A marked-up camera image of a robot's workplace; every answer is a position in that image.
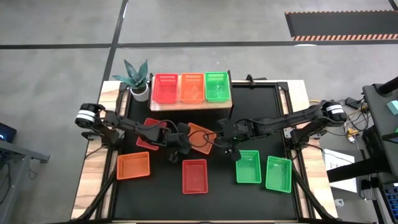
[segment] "green basket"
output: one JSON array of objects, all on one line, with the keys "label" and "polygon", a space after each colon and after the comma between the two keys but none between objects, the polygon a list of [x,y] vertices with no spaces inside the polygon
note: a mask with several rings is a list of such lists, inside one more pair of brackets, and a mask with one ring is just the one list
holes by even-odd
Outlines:
[{"label": "green basket", "polygon": [[229,77],[227,72],[205,73],[206,100],[225,102],[229,100]]},{"label": "green basket", "polygon": [[241,159],[236,161],[236,181],[240,184],[261,184],[259,151],[242,151]]},{"label": "green basket", "polygon": [[280,192],[292,191],[292,161],[269,156],[267,160],[266,188]]}]

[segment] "succulent plant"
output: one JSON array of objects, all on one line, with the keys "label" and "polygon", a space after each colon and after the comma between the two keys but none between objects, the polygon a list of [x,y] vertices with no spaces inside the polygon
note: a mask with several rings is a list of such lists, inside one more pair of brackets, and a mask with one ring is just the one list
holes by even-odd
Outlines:
[{"label": "succulent plant", "polygon": [[124,65],[128,77],[121,75],[113,75],[112,77],[127,84],[132,90],[144,89],[147,83],[148,59],[139,67],[138,72],[126,59],[124,59]]}]

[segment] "yellow warning stripe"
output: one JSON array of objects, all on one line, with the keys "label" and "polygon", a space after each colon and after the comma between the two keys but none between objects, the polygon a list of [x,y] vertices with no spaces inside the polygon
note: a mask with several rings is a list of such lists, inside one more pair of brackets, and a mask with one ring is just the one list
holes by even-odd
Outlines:
[{"label": "yellow warning stripe", "polygon": [[302,35],[292,37],[294,41],[319,40],[396,40],[398,34],[360,34],[360,35]]},{"label": "yellow warning stripe", "polygon": [[341,13],[341,12],[398,12],[394,10],[358,10],[358,11],[302,11],[302,12],[285,12],[285,14],[300,13]]}]

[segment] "black floor mat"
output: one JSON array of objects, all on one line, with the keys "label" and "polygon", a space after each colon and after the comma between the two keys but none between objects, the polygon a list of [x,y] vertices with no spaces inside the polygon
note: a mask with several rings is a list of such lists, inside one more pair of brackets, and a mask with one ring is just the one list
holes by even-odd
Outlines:
[{"label": "black floor mat", "polygon": [[293,40],[385,40],[398,38],[398,12],[286,12]]}]

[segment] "potted plant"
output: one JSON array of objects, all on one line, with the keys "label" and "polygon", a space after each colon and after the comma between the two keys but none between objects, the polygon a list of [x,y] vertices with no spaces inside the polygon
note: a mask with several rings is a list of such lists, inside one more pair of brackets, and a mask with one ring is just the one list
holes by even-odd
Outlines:
[{"label": "potted plant", "polygon": [[148,59],[139,67],[138,72],[126,59],[124,59],[124,65],[126,66],[128,77],[120,75],[113,75],[112,77],[128,85],[130,93],[137,101],[143,102],[148,100]]}]

